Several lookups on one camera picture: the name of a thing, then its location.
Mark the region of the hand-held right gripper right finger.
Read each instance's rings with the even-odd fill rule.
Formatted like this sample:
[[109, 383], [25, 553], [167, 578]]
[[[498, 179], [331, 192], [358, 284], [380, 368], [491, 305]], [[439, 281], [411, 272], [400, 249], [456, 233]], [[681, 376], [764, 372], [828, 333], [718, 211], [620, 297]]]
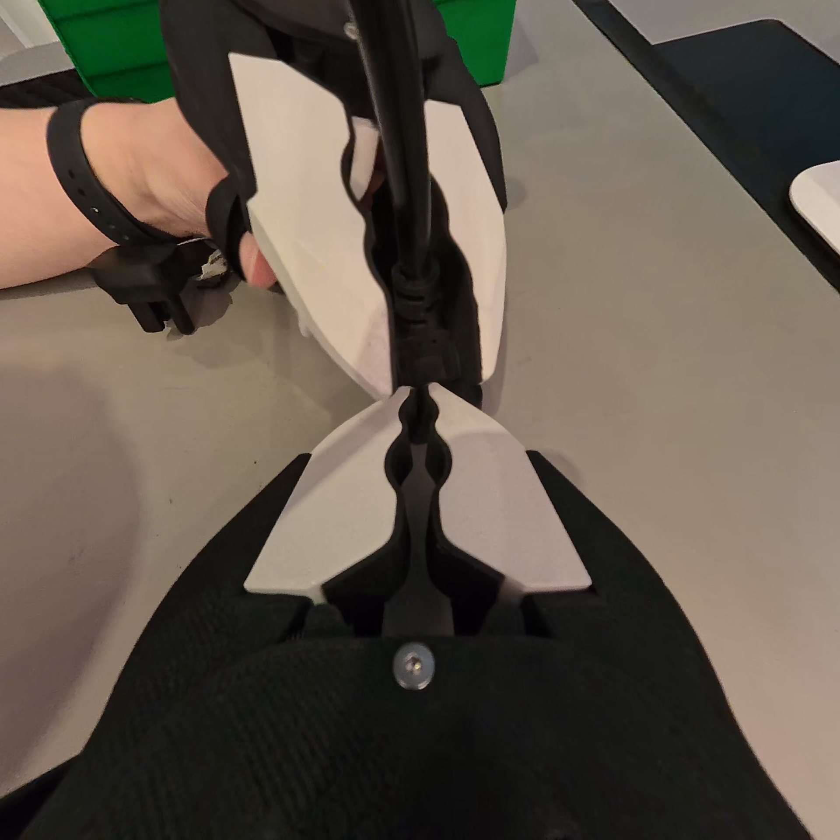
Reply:
[[582, 592], [592, 585], [525, 447], [440, 384], [426, 451], [443, 550], [477, 561], [504, 595]]

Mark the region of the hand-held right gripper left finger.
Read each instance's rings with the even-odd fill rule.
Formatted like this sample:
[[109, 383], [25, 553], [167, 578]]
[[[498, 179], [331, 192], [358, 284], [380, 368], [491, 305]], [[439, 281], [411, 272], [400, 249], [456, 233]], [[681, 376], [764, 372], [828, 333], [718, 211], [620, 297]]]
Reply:
[[410, 393], [400, 387], [312, 450], [245, 579], [247, 592], [325, 603], [327, 583], [385, 546], [397, 506], [385, 457], [403, 430], [399, 412]]

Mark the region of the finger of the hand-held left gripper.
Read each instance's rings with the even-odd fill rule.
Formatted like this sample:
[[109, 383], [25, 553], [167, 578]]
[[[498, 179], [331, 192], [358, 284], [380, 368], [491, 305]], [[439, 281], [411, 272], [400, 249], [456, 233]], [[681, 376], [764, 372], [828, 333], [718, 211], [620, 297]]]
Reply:
[[454, 337], [458, 383], [448, 388], [478, 408], [495, 374], [507, 296], [507, 185], [497, 124], [484, 98], [473, 106], [425, 102], [430, 172], [446, 204], [459, 252]]
[[231, 53], [256, 191], [248, 215], [303, 335], [369, 396], [393, 393], [385, 294], [341, 164], [353, 132], [341, 100], [287, 64]]

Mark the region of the green plastic bin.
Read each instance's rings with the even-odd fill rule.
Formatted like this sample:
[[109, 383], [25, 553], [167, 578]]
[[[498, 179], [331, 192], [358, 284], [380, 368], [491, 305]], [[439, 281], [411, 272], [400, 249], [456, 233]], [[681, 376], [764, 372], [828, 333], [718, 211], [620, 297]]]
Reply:
[[[99, 98], [174, 96], [155, 1], [39, 1], [80, 79]], [[515, 1], [435, 1], [481, 88], [506, 74]]]

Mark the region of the black ribbed chair back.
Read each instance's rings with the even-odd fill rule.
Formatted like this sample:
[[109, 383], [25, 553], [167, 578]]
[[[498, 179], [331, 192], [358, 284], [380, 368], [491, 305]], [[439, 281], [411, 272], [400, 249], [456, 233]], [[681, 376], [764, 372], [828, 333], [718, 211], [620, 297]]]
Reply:
[[47, 109], [88, 99], [104, 102], [142, 102], [137, 98], [107, 98], [94, 94], [75, 70], [50, 73], [1, 86], [1, 109]]

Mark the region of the black wrist band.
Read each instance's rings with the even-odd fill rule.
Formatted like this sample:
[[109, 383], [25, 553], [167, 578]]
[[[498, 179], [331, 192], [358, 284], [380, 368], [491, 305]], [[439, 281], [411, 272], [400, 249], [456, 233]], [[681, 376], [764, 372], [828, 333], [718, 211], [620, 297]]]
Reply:
[[103, 103], [135, 104], [131, 98], [86, 98], [60, 104], [46, 127], [46, 148], [52, 170], [64, 193], [82, 216], [119, 246], [181, 245], [194, 237], [178, 238], [150, 226], [134, 215], [99, 180], [85, 152], [81, 122], [86, 112]]

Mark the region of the dark mat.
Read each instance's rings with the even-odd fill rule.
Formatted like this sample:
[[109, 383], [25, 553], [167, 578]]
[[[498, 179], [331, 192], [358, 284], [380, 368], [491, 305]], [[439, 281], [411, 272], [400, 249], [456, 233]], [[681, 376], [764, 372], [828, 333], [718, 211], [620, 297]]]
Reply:
[[653, 44], [607, 1], [575, 1], [803, 256], [839, 290], [837, 252], [789, 197], [838, 159], [839, 68], [775, 19]]

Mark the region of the person's left hand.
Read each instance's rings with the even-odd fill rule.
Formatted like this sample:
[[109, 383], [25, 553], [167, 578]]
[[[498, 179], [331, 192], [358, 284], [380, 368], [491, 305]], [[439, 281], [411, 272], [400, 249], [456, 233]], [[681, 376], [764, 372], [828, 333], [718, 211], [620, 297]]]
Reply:
[[91, 172], [129, 215], [179, 239], [209, 237], [207, 201], [227, 173], [174, 99], [96, 104], [78, 134]]

